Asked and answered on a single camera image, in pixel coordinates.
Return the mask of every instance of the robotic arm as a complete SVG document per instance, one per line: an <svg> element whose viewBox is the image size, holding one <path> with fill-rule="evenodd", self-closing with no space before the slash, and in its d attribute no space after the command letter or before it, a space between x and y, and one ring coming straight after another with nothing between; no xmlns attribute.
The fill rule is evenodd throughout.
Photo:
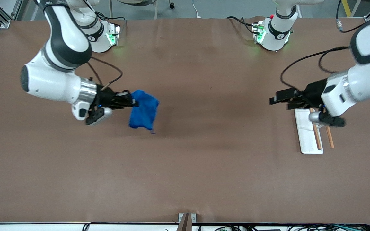
<svg viewBox="0 0 370 231"><path fill-rule="evenodd" d="M137 106L129 91L113 92L91 79L75 74L75 69L91 58L91 43L78 28L65 0L35 0L51 28L48 41L22 68L25 92L53 101L71 104L77 120L86 118L94 125L109 117L113 109Z"/></svg>
<svg viewBox="0 0 370 231"><path fill-rule="evenodd" d="M289 88L276 92L270 104L286 102L288 109L319 108L310 114L311 121L344 127L340 116L357 102L370 99L370 21L354 33L350 49L355 66L310 83L304 91Z"/></svg>
<svg viewBox="0 0 370 231"><path fill-rule="evenodd" d="M276 4L276 13L273 18L267 18L264 21L254 25L255 41L269 51L277 51L288 42L291 29L298 12L296 5L315 5L324 0L272 0Z"/></svg>

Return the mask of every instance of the wooden stick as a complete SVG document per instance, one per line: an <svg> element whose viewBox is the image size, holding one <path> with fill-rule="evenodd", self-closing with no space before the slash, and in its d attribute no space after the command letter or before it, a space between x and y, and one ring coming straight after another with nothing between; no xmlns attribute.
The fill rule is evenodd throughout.
<svg viewBox="0 0 370 231"><path fill-rule="evenodd" d="M332 133L330 132L330 127L329 126L325 126L325 127L326 127L326 133L328 134L329 145L331 148L335 148L335 145L333 145L333 139L332 139Z"/></svg>
<svg viewBox="0 0 370 231"><path fill-rule="evenodd" d="M310 113L314 112L313 108L310 108L309 111L310 111ZM315 139L316 139L316 146L320 150L320 149L322 149L322 146L321 146L321 142L319 140L318 128L316 127L316 124L314 124L314 123L312 123L312 127L314 129L314 135L315 135Z"/></svg>

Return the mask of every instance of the cable connector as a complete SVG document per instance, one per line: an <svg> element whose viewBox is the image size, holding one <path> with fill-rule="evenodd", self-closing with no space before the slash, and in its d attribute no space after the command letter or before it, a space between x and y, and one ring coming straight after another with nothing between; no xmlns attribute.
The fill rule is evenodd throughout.
<svg viewBox="0 0 370 231"><path fill-rule="evenodd" d="M339 19L336 19L336 27L339 31L343 31L342 22Z"/></svg>

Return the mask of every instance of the yellow strip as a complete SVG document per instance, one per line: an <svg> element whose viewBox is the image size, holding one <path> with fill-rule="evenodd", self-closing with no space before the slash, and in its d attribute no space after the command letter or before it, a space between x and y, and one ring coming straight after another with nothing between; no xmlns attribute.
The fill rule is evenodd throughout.
<svg viewBox="0 0 370 231"><path fill-rule="evenodd" d="M351 17L351 9L349 8L349 4L347 0L342 0L343 9L345 9L346 17Z"/></svg>

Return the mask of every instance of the blue cloth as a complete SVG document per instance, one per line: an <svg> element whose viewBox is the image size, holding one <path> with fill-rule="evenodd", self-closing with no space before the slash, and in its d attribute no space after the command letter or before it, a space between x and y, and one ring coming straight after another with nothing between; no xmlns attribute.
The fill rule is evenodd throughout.
<svg viewBox="0 0 370 231"><path fill-rule="evenodd" d="M136 90L131 95L139 103L139 107L132 107L129 126L132 128L145 127L152 131L159 101L142 90Z"/></svg>

